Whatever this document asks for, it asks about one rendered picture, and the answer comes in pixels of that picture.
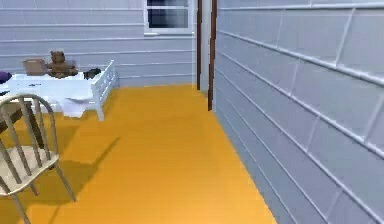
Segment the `beige wooden spindle chair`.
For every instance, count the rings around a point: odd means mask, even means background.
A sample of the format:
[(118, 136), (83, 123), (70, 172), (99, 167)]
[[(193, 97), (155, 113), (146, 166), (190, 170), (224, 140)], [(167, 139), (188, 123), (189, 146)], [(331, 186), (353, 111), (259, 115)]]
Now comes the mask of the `beige wooden spindle chair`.
[[(16, 104), (25, 119), (30, 145), (22, 145), (7, 106)], [(0, 139), (0, 197), (11, 197), (24, 224), (31, 224), (18, 194), (30, 187), (38, 195), (34, 181), (48, 169), (55, 169), (68, 194), (75, 194), (59, 166), (60, 153), (54, 111), (44, 98), (22, 93), (0, 97), (0, 117), (9, 130), (13, 146), (6, 148)]]

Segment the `brown door frame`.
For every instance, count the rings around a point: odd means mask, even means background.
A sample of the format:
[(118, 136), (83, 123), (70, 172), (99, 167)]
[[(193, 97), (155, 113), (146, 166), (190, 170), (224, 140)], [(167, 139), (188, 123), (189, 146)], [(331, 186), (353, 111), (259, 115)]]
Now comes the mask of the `brown door frame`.
[(196, 1), (196, 84), (197, 89), (206, 94), (208, 110), (212, 111), (217, 35), (217, 0)]

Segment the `white framed window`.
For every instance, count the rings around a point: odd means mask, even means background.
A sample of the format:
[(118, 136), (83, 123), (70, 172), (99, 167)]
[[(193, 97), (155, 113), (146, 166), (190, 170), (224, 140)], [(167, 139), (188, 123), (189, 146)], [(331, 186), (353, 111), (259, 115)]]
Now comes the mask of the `white framed window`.
[(144, 31), (153, 35), (193, 33), (195, 0), (143, 0)]

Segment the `brown teddy bear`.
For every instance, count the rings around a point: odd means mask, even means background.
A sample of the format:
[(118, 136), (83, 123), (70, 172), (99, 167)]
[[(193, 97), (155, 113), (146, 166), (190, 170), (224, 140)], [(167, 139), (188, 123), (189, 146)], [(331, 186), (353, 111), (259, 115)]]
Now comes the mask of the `brown teddy bear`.
[(52, 62), (46, 65), (51, 77), (61, 79), (78, 74), (74, 65), (66, 63), (63, 51), (51, 51), (51, 60)]

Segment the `dark brown wooden table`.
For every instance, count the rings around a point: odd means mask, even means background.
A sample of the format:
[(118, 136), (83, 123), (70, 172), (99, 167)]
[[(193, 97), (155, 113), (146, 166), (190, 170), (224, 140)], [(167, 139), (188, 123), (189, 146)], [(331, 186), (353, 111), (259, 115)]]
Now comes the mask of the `dark brown wooden table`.
[[(5, 110), (9, 113), (10, 119), (12, 123), (16, 123), (18, 120), (20, 120), (23, 117), (21, 107), (17, 103), (8, 103), (5, 105)], [(32, 130), (34, 133), (34, 136), (36, 138), (36, 141), (38, 143), (38, 146), (43, 149), (44, 148), (44, 142), (41, 136), (41, 132), (39, 129), (39, 126), (36, 122), (34, 113), (31, 109), (31, 103), (27, 103), (27, 112), (29, 114), (29, 121), (31, 122)], [(0, 134), (4, 132), (7, 129), (7, 124), (5, 120), (0, 115)]]

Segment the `small black object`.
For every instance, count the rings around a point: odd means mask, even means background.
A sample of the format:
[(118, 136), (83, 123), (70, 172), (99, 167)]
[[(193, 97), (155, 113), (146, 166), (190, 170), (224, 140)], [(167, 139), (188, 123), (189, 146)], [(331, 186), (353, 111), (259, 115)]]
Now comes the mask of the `small black object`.
[(94, 69), (90, 69), (90, 70), (84, 72), (83, 75), (84, 75), (84, 78), (86, 80), (88, 80), (88, 79), (93, 79), (100, 72), (101, 72), (101, 70), (99, 68), (94, 68)]

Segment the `white bed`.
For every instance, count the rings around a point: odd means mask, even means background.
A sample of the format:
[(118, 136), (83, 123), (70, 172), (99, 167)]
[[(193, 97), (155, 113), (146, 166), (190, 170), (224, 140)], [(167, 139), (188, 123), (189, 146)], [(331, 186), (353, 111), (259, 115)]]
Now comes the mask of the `white bed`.
[(62, 79), (49, 75), (14, 74), (6, 83), (0, 84), (0, 91), (38, 95), (47, 100), (55, 112), (63, 112), (69, 117), (81, 117), (86, 110), (95, 110), (98, 119), (103, 121), (102, 106), (116, 85), (115, 62), (111, 60), (92, 79), (85, 79), (83, 72)]

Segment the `brown cardboard box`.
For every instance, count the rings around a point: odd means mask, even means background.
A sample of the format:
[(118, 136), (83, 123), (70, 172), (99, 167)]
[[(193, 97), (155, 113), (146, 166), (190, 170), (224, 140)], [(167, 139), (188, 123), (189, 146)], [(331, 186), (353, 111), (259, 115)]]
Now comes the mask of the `brown cardboard box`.
[(29, 76), (43, 76), (47, 73), (46, 63), (41, 58), (26, 59), (23, 61), (23, 67)]

